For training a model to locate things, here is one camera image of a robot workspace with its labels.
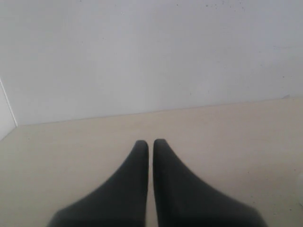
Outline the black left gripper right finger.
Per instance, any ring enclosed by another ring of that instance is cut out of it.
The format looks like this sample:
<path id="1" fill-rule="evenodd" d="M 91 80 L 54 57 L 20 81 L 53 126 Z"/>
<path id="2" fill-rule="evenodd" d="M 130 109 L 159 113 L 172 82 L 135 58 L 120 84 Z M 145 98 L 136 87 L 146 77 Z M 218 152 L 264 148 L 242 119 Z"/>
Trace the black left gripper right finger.
<path id="1" fill-rule="evenodd" d="M 263 227 L 247 206 L 198 178 L 165 139 L 153 144 L 153 187 L 160 227 Z"/>

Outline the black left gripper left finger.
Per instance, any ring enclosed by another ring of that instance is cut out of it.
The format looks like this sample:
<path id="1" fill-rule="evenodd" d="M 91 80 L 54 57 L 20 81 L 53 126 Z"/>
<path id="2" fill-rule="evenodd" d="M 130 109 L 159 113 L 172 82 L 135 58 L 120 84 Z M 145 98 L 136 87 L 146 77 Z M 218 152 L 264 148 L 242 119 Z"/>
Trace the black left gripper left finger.
<path id="1" fill-rule="evenodd" d="M 149 179 L 149 150 L 135 142 L 123 164 L 95 191 L 58 211 L 50 227 L 143 227 Z"/>

